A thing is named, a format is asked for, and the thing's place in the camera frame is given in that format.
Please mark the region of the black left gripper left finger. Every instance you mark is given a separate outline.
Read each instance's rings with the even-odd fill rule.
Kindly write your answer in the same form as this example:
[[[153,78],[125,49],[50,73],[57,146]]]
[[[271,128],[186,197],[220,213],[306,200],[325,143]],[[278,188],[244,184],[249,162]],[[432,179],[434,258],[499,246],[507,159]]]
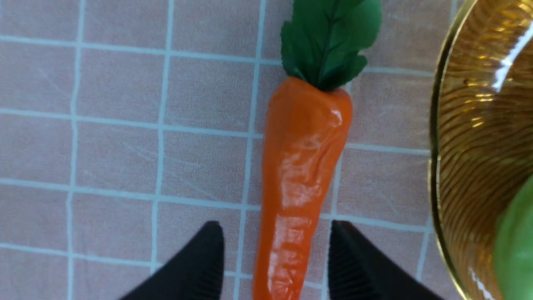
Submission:
[[[206,222],[166,264],[122,300],[219,300],[225,241],[217,221]]]

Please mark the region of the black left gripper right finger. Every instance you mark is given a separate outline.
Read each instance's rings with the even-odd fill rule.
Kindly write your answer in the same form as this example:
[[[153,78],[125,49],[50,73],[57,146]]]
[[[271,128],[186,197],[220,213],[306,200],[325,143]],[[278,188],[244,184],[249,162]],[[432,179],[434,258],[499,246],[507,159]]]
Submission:
[[[328,253],[331,300],[441,300],[348,221],[332,220]]]

